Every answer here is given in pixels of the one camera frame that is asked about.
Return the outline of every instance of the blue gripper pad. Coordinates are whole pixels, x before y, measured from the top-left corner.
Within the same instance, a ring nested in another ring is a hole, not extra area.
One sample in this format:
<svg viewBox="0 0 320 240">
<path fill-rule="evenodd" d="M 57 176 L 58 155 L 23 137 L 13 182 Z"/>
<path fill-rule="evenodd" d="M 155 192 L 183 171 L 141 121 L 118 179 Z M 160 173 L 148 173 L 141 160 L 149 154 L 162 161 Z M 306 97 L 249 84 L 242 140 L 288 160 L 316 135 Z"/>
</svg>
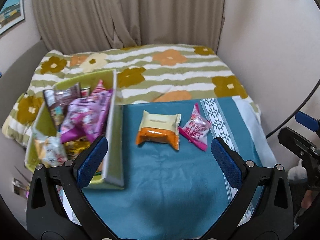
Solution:
<svg viewBox="0 0 320 240">
<path fill-rule="evenodd" d="M 231 187 L 240 189 L 246 173 L 241 156 L 232 151 L 220 137 L 212 140 L 211 152 Z"/>
<path fill-rule="evenodd" d="M 105 137 L 102 137 L 100 141 L 94 146 L 88 148 L 91 152 L 84 160 L 77 172 L 77 186 L 79 189 L 87 187 L 102 162 L 104 156 L 108 151 L 108 141 Z"/>
<path fill-rule="evenodd" d="M 320 128 L 318 120 L 301 111 L 296 113 L 295 119 L 298 123 L 302 124 L 303 126 L 307 127 L 309 130 L 313 132 L 318 131 Z"/>
</svg>

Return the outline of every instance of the brown flower pattern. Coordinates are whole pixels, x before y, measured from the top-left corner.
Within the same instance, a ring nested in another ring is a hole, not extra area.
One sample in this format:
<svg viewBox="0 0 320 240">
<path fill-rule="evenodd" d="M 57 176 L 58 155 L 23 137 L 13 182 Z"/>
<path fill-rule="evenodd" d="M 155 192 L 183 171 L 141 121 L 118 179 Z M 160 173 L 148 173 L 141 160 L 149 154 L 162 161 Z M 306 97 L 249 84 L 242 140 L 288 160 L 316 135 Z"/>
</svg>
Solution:
<svg viewBox="0 0 320 240">
<path fill-rule="evenodd" d="M 47 61 L 42 63 L 41 65 L 41 74 L 45 74 L 47 72 L 58 73 L 67 65 L 67 61 L 65 59 L 59 59 L 56 56 L 50 57 Z"/>
<path fill-rule="evenodd" d="M 124 71 L 118 73 L 118 87 L 129 87 L 137 85 L 144 81 L 143 75 L 141 75 L 146 69 L 144 67 L 126 68 Z"/>
<path fill-rule="evenodd" d="M 212 83 L 216 86 L 214 88 L 214 93 L 217 97 L 232 97 L 241 96 L 241 98 L 247 98 L 248 94 L 242 87 L 236 76 L 228 77 L 213 77 Z"/>
<path fill-rule="evenodd" d="M 211 48 L 205 46 L 194 46 L 195 54 L 208 56 L 208 55 L 215 55 Z"/>
<path fill-rule="evenodd" d="M 32 123 L 39 112 L 43 99 L 35 96 L 23 97 L 18 104 L 17 120 L 26 125 Z"/>
<path fill-rule="evenodd" d="M 139 49 L 141 47 L 143 47 L 144 45 L 140 45 L 140 46 L 133 46 L 133 47 L 126 47 L 126 48 L 121 48 L 121 50 L 130 50 L 130 49 Z"/>
</svg>

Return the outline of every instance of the orange snack package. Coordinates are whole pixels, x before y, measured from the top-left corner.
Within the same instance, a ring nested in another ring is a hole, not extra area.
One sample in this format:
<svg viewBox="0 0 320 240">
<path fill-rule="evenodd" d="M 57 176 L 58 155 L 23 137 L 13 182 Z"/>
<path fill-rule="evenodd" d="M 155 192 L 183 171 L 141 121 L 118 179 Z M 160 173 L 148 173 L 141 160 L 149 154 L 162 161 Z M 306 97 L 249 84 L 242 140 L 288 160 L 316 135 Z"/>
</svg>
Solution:
<svg viewBox="0 0 320 240">
<path fill-rule="evenodd" d="M 136 144 L 144 141 L 169 143 L 174 149 L 179 150 L 178 126 L 180 120 L 181 114 L 149 114 L 143 111 Z"/>
</svg>

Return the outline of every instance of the green box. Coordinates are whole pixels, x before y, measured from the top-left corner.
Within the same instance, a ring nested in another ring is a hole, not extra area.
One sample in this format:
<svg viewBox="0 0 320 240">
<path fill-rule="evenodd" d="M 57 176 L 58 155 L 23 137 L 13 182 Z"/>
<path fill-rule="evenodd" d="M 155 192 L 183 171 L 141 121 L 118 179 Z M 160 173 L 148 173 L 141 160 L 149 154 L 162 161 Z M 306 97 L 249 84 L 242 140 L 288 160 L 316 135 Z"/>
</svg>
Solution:
<svg viewBox="0 0 320 240">
<path fill-rule="evenodd" d="M 91 91 L 97 86 L 99 80 L 103 80 L 106 89 L 113 89 L 110 110 L 108 114 L 106 138 L 108 139 L 108 152 L 103 159 L 101 175 L 93 176 L 89 188 L 97 189 L 122 189 L 124 187 L 123 163 L 122 163 L 122 106 L 116 105 L 117 75 L 115 70 L 103 70 L 84 74 L 59 83 L 54 88 L 67 89 L 76 83 L 81 88 L 90 87 Z M 38 116 L 33 125 L 44 135 L 55 136 L 57 131 L 50 117 L 45 103 L 42 104 Z M 30 137 L 26 156 L 25 167 L 34 172 L 36 165 L 40 163 L 33 136 Z"/>
</svg>

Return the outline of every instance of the beige curtain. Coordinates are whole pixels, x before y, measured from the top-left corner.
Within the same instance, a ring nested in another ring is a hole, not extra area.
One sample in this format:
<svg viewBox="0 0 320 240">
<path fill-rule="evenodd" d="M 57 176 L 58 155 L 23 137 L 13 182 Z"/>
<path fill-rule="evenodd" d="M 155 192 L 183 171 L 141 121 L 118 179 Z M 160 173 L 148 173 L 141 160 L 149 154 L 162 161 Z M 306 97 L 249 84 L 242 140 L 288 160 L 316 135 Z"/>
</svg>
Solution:
<svg viewBox="0 0 320 240">
<path fill-rule="evenodd" d="M 65 54 L 154 43 L 218 47 L 224 0 L 32 0 L 48 49 Z"/>
</svg>

